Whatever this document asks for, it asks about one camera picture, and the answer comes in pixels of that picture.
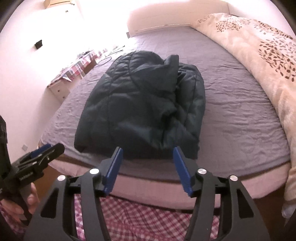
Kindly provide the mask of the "person's left hand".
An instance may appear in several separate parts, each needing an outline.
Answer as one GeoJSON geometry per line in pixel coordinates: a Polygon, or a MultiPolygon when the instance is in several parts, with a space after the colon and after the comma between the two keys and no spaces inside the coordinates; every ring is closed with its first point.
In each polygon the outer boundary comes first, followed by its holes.
{"type": "MultiPolygon", "coordinates": [[[[33,214],[40,203],[36,186],[34,183],[31,183],[31,192],[27,198],[27,207],[29,212],[33,214]]],[[[20,216],[23,215],[23,209],[17,205],[16,203],[12,202],[11,200],[3,199],[1,201],[1,205],[3,206],[4,210],[10,214],[10,216],[17,222],[20,222],[20,216]]]]}

